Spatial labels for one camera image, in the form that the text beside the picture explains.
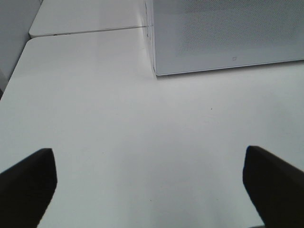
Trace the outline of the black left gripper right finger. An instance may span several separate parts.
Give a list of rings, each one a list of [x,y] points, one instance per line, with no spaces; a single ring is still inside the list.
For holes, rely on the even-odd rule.
[[[266,228],[304,226],[303,171],[259,146],[249,146],[242,181]]]

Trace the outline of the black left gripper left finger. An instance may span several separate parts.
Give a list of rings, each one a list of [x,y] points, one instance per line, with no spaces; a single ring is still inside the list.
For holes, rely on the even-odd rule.
[[[57,187],[53,150],[40,149],[0,174],[0,226],[36,228]]]

